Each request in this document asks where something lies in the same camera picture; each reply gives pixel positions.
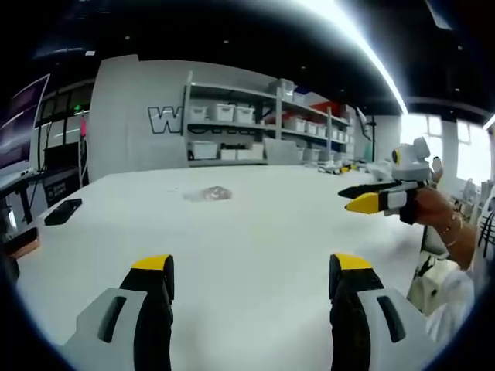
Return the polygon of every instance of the white chair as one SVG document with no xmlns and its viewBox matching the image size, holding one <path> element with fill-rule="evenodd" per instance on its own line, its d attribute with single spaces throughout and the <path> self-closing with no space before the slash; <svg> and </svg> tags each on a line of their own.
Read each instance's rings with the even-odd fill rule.
<svg viewBox="0 0 495 371">
<path fill-rule="evenodd" d="M 156 139 L 141 143 L 135 170 L 163 170 L 188 168 L 186 143 L 181 135 L 161 134 Z"/>
<path fill-rule="evenodd" d="M 269 165 L 300 165 L 298 150 L 293 141 L 265 138 L 266 159 Z"/>
</svg>

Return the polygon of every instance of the smartphone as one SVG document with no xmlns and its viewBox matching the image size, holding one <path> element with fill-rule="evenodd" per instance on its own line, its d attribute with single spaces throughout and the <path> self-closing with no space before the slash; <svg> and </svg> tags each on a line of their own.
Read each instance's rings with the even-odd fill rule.
<svg viewBox="0 0 495 371">
<path fill-rule="evenodd" d="M 59 226 L 64 224 L 82 203 L 82 199 L 66 199 L 45 218 L 45 225 Z"/>
</svg>

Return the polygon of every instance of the white table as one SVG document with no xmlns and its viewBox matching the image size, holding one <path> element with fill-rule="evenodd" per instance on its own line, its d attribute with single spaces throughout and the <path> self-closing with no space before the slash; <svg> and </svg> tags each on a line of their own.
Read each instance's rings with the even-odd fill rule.
<svg viewBox="0 0 495 371">
<path fill-rule="evenodd" d="M 173 254 L 175 371 L 329 369 L 330 254 L 368 259 L 404 295 L 418 262 L 422 227 L 344 209 L 337 192 L 366 181 L 302 166 L 109 175 L 72 195 L 83 205 L 63 226 L 37 220 L 41 247 L 19 260 L 19 291 L 47 338 L 64 344 L 134 262 Z M 210 186 L 233 198 L 183 198 Z"/>
</svg>

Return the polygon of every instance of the storage bin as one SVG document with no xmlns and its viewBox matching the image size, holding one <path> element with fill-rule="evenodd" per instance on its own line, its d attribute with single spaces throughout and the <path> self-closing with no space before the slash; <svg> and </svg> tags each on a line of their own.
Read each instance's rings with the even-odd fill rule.
<svg viewBox="0 0 495 371">
<path fill-rule="evenodd" d="M 306 122 L 306 133 L 311 135 L 316 135 L 316 125 L 314 122 L 307 121 Z"/>
<path fill-rule="evenodd" d="M 237 150 L 237 160 L 251 160 L 251 150 L 250 149 L 238 149 Z"/>
<path fill-rule="evenodd" d="M 302 162 L 302 159 L 304 158 L 304 148 L 297 148 L 297 157 L 299 159 L 299 162 Z"/>
<path fill-rule="evenodd" d="M 254 108 L 235 107 L 234 120 L 239 124 L 253 124 Z"/>
<path fill-rule="evenodd" d="M 323 125 L 318 125 L 316 127 L 316 135 L 319 137 L 325 138 L 326 137 L 326 127 Z"/>
<path fill-rule="evenodd" d="M 217 158 L 218 144 L 214 141 L 191 141 L 190 146 L 195 160 Z"/>
<path fill-rule="evenodd" d="M 235 160 L 236 151 L 235 149 L 222 149 L 220 150 L 220 159 L 222 160 Z"/>
<path fill-rule="evenodd" d="M 319 160 L 319 149 L 306 148 L 304 150 L 304 159 L 307 162 L 318 162 L 318 160 Z"/>
<path fill-rule="evenodd" d="M 207 107 L 191 106 L 191 122 L 201 122 L 207 119 Z"/>
<path fill-rule="evenodd" d="M 294 103 L 304 106 L 306 104 L 306 95 L 294 92 Z"/>
<path fill-rule="evenodd" d="M 299 117 L 291 117 L 285 122 L 285 128 L 304 133 L 306 130 L 306 120 Z"/>
<path fill-rule="evenodd" d="M 268 85 L 268 92 L 270 94 L 277 95 L 277 91 L 280 90 L 282 99 L 287 102 L 294 101 L 294 83 L 286 79 L 278 79 Z"/>
<path fill-rule="evenodd" d="M 251 145 L 251 158 L 253 160 L 262 160 L 264 149 L 265 147 L 262 143 L 253 143 Z"/>
<path fill-rule="evenodd" d="M 229 121 L 234 120 L 235 106 L 229 104 L 215 104 L 211 107 L 211 120 L 212 121 Z"/>
</svg>

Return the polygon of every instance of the human hand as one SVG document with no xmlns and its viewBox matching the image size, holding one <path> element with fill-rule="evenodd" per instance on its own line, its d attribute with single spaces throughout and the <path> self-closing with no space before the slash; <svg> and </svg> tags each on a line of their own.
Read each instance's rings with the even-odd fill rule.
<svg viewBox="0 0 495 371">
<path fill-rule="evenodd" d="M 416 223 L 432 226 L 437 231 L 445 230 L 454 213 L 449 201 L 436 189 L 424 187 L 416 195 Z"/>
</svg>

